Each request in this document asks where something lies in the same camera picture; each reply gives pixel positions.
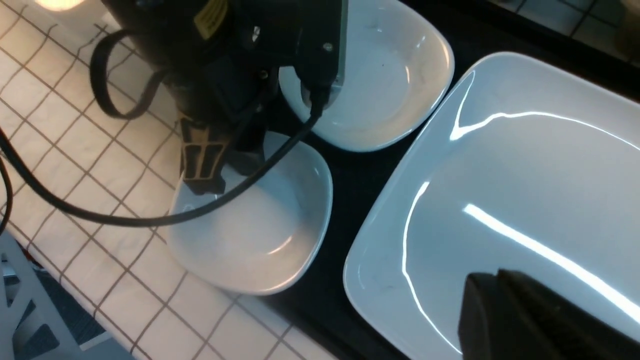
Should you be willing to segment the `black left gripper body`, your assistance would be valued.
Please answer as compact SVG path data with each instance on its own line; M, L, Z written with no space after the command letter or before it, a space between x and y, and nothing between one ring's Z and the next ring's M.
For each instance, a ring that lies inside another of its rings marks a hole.
M261 112L277 94L278 69L224 55L170 73L170 94L180 116L230 126L224 166L249 176L265 164L266 125Z

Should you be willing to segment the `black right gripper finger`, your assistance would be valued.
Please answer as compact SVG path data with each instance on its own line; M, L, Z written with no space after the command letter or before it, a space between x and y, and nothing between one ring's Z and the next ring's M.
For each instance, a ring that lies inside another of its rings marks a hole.
M640 344L521 271L466 276L464 360L637 360Z

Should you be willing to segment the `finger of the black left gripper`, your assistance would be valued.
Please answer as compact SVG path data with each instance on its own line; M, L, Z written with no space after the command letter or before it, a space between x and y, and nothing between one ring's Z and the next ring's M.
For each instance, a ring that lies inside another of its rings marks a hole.
M231 128L222 121L196 121L179 116L182 135L180 172L185 186L196 195L221 195L226 191L222 177L224 154Z

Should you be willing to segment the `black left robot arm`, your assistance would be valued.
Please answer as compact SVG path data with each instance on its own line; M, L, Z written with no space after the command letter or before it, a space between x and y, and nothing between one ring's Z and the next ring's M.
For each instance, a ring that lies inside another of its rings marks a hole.
M101 39L89 64L94 99L108 116L135 120L162 85L178 110L182 180L197 195L226 191L224 167L249 177L266 165L265 109L279 70L293 68L311 123L345 80L347 0L105 0L119 30ZM152 75L138 102L119 111L108 62L129 38Z

